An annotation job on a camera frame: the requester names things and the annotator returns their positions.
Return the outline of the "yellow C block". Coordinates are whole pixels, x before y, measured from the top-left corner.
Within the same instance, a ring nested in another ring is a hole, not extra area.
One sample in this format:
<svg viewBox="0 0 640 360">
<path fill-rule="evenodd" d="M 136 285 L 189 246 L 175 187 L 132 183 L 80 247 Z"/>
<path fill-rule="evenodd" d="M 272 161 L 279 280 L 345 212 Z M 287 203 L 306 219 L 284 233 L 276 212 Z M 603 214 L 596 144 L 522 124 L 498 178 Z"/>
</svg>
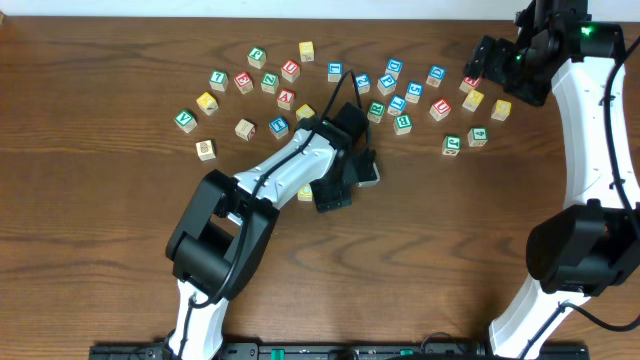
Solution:
<svg viewBox="0 0 640 360">
<path fill-rule="evenodd" d="M 297 193 L 299 201 L 311 202 L 313 200 L 313 192 L 309 184 L 304 185 Z"/>
</svg>

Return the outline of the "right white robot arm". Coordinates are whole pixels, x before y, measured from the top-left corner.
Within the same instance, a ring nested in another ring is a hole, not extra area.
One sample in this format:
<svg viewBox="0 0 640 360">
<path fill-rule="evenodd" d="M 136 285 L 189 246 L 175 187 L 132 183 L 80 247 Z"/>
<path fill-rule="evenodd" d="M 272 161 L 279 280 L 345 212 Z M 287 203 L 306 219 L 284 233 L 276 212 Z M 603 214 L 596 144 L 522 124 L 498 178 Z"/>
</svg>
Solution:
<svg viewBox="0 0 640 360">
<path fill-rule="evenodd" d="M 556 99 L 566 194 L 562 210 L 530 232 L 527 278 L 491 322 L 485 354 L 565 359 L 547 346 L 550 335 L 639 265 L 639 184 L 623 106 L 633 48 L 618 24 L 594 21 L 585 0 L 534 0 L 515 23 L 515 41 L 482 38 L 464 73 L 534 106 Z"/>
</svg>

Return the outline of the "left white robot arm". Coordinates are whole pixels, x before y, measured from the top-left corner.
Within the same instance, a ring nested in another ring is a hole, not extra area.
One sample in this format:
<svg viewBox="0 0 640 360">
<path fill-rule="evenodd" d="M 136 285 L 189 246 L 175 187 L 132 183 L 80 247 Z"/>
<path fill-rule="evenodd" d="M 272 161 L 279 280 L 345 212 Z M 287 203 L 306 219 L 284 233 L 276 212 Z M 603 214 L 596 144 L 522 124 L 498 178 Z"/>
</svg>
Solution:
<svg viewBox="0 0 640 360">
<path fill-rule="evenodd" d="M 232 299 L 255 274 L 281 208 L 310 186 L 318 212 L 351 204 L 353 186 L 376 184 L 375 152 L 365 112 L 345 104 L 332 118 L 299 121 L 292 139 L 261 164 L 229 177 L 218 170 L 199 183 L 168 241 L 180 306 L 165 340 L 166 359 L 211 359 L 222 346 Z"/>
</svg>

